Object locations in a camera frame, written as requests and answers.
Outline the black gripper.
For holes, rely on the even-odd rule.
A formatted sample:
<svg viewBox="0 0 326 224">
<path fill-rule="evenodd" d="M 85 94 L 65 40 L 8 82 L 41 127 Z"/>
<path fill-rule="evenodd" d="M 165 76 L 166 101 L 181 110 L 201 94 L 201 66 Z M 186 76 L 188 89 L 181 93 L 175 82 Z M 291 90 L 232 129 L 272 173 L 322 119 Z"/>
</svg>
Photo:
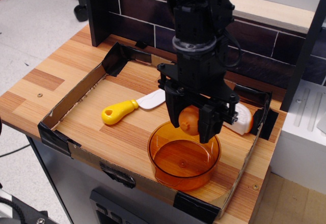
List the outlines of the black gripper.
<svg viewBox="0 0 326 224">
<path fill-rule="evenodd" d="M 176 64 L 159 64 L 159 87 L 165 90 L 170 121 L 179 127 L 179 115 L 189 105 L 199 108 L 200 143 L 219 134 L 223 122 L 235 122 L 236 95 L 224 81 L 228 68 L 228 37 L 212 38 L 206 43 L 189 43 L 174 37 Z"/>
</svg>

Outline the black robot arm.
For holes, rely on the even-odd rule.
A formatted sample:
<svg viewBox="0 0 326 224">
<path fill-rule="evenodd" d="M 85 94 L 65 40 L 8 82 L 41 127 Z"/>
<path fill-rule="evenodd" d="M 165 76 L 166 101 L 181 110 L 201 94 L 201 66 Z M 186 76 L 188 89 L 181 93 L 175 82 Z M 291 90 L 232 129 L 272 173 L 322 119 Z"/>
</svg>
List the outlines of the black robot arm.
<svg viewBox="0 0 326 224">
<path fill-rule="evenodd" d="M 175 36 L 176 64 L 159 64 L 159 87 L 165 91 L 170 121 L 179 127 L 179 116 L 188 106 L 199 110 L 198 133 L 207 143 L 220 133 L 223 123 L 236 121 L 239 96 L 226 85 L 228 45 L 235 39 L 227 26 L 233 22 L 229 0 L 167 0 Z"/>
</svg>

